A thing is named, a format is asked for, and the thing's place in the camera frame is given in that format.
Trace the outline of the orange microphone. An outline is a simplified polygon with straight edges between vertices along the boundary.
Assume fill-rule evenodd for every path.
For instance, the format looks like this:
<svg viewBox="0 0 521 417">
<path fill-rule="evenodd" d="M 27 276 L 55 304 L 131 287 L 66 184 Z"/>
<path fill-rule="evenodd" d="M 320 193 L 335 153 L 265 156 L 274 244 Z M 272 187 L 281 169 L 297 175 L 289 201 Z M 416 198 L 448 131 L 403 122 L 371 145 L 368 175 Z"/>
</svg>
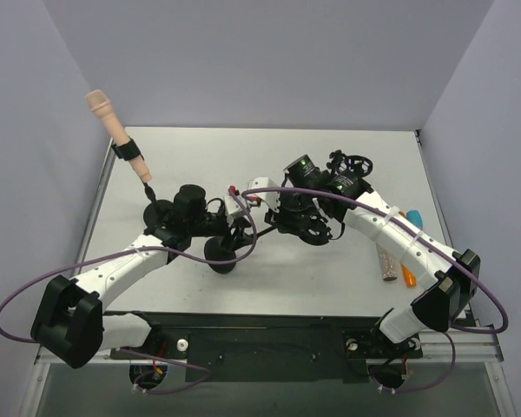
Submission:
<svg viewBox="0 0 521 417">
<path fill-rule="evenodd" d="M 399 212 L 404 218 L 406 218 L 406 212 Z M 417 285 L 416 276 L 405 266 L 401 265 L 404 281 L 408 288 L 415 288 Z"/>
</svg>

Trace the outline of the silver glitter microphone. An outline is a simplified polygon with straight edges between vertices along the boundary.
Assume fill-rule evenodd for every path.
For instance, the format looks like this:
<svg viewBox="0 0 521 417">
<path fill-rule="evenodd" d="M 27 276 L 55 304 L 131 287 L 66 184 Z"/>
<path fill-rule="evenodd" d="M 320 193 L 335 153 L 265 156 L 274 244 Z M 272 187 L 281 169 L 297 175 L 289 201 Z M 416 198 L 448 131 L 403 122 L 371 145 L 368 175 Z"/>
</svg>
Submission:
<svg viewBox="0 0 521 417">
<path fill-rule="evenodd" d="M 379 244 L 376 245 L 381 278 L 385 282 L 396 281 L 399 273 L 395 259 Z"/>
</svg>

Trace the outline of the black tripod shock mount stand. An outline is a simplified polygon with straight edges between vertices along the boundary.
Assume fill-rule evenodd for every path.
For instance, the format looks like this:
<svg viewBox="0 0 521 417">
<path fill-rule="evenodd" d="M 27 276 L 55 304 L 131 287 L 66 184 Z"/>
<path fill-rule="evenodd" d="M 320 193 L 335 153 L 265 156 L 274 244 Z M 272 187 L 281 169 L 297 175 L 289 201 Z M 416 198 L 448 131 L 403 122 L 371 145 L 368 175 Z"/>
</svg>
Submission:
<svg viewBox="0 0 521 417">
<path fill-rule="evenodd" d="M 372 173 L 373 162 L 365 156 L 346 155 L 340 149 L 336 149 L 329 155 L 329 162 L 326 164 L 326 168 L 333 175 L 350 171 L 358 177 L 365 177 Z"/>
</svg>

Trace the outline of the cyan microphone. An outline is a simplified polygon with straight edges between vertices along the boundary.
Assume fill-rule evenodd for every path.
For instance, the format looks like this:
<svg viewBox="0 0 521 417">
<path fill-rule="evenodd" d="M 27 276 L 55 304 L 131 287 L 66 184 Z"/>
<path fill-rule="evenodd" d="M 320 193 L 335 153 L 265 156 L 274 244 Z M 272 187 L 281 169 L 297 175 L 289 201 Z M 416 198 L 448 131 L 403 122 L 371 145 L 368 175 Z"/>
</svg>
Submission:
<svg viewBox="0 0 521 417">
<path fill-rule="evenodd" d="M 416 209 L 412 209 L 406 212 L 406 219 L 415 227 L 419 229 L 424 228 L 424 223 L 421 214 Z"/>
</svg>

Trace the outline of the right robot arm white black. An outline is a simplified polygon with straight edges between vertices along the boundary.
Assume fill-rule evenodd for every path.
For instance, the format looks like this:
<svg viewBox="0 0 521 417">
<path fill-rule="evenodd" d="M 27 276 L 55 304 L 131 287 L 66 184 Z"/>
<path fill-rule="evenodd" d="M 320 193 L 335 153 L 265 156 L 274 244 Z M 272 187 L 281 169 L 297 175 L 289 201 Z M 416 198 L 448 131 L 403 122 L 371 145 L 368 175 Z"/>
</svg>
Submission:
<svg viewBox="0 0 521 417">
<path fill-rule="evenodd" d="M 250 183 L 252 200 L 269 207 L 267 221 L 283 233 L 316 245 L 331 234 L 334 219 L 383 248 L 415 275 L 421 293 L 402 308 L 391 308 L 371 332 L 373 350 L 392 354 L 401 343 L 429 328 L 447 331 L 477 292 L 479 257 L 471 250 L 458 252 L 431 238 L 389 205 L 366 181 L 373 164 L 364 156 L 346 156 L 336 150 L 326 169 L 303 155 L 287 166 L 282 184 L 267 178 Z"/>
</svg>

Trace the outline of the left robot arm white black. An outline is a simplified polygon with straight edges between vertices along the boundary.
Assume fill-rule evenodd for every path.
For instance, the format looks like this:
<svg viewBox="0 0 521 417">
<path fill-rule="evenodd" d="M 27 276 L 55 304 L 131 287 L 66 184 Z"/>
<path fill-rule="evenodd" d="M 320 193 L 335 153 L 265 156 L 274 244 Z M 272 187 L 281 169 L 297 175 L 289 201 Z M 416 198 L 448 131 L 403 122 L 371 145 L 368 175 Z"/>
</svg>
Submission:
<svg viewBox="0 0 521 417">
<path fill-rule="evenodd" d="M 141 357 L 157 354 L 161 336 L 139 312 L 107 315 L 109 305 L 140 279 L 181 256 L 195 237 L 222 238 L 247 213 L 234 188 L 219 210 L 207 210 L 205 190 L 180 187 L 172 201 L 146 191 L 150 204 L 146 228 L 120 257 L 73 278 L 58 275 L 46 286 L 30 336 L 72 368 L 87 364 L 97 352 L 132 348 Z"/>
</svg>

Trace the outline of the black stand with orange microphone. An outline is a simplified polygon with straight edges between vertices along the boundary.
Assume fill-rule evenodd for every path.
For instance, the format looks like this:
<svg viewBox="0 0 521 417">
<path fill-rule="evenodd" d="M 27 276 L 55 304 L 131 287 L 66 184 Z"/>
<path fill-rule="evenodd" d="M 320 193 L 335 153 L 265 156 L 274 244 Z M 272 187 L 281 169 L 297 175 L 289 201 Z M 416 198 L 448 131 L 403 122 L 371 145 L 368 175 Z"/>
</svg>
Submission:
<svg viewBox="0 0 521 417">
<path fill-rule="evenodd" d="M 262 231 L 260 231 L 257 234 L 257 236 L 261 237 L 261 236 L 271 233 L 273 231 L 277 231 L 277 229 L 275 227 L 268 225 L 268 227 L 263 229 Z M 205 258 L 210 262 L 212 262 L 212 261 L 224 261 L 225 262 L 225 264 L 221 264 L 221 265 L 214 265 L 212 263 L 209 264 L 209 266 L 211 267 L 211 269 L 213 269 L 213 271 L 215 271 L 216 273 L 221 274 L 221 275 L 228 274 L 229 272 L 231 272 L 237 263 L 236 251 L 234 251 L 234 252 L 208 252 L 208 241 L 204 244 L 203 253 L 205 255 Z"/>
</svg>

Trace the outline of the black stand with beige microphone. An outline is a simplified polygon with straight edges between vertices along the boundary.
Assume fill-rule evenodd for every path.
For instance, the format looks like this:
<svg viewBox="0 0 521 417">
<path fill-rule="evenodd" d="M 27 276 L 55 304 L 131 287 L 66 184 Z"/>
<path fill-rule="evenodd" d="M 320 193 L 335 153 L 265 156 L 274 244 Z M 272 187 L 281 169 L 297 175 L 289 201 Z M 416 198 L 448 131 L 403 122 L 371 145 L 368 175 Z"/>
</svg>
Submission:
<svg viewBox="0 0 521 417">
<path fill-rule="evenodd" d="M 114 142 L 110 147 L 119 159 L 131 165 L 142 183 L 145 196 L 149 201 L 143 212 L 143 221 L 146 226 L 145 231 L 152 233 L 162 225 L 162 219 L 168 212 L 169 203 L 166 200 L 158 200 L 153 188 L 148 184 L 152 180 L 152 175 L 142 152 L 132 138 L 122 145 Z"/>
</svg>

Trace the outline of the beige microphone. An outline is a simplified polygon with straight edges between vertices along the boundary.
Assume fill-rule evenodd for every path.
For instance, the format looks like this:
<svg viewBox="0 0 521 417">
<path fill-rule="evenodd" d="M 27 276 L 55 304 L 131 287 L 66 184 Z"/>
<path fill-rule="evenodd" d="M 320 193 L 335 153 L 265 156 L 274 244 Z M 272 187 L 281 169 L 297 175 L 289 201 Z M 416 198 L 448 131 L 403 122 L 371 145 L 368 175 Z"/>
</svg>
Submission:
<svg viewBox="0 0 521 417">
<path fill-rule="evenodd" d="M 99 119 L 113 140 L 122 159 L 128 162 L 143 183 L 152 180 L 149 168 L 135 141 L 129 137 L 118 119 L 111 101 L 99 89 L 85 96 L 90 111 Z"/>
</svg>

